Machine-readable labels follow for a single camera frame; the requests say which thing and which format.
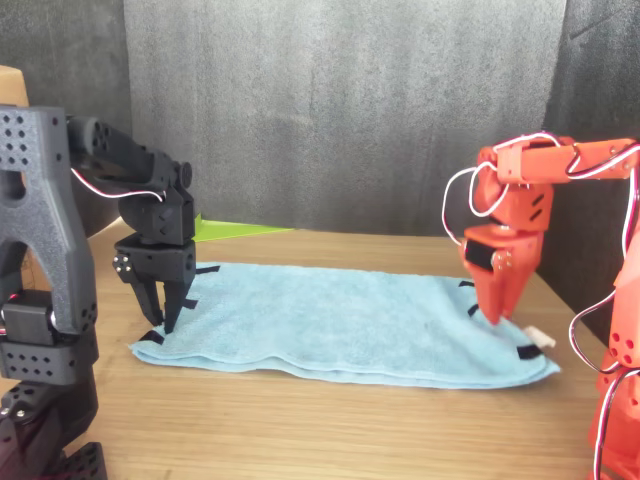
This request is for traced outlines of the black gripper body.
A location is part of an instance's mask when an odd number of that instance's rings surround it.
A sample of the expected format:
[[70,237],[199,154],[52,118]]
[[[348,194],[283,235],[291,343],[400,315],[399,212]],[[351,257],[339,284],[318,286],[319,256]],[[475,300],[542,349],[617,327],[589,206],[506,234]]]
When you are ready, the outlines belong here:
[[191,284],[196,273],[195,242],[183,245],[144,243],[132,234],[114,245],[114,269],[124,283],[178,282]]

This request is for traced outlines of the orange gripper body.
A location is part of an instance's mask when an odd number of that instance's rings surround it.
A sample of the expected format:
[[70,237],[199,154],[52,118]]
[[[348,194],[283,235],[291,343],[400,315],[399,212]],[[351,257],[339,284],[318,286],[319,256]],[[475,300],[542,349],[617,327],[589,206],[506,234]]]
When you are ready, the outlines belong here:
[[526,281],[540,262],[543,234],[486,224],[464,232],[462,260],[473,275],[493,281]]

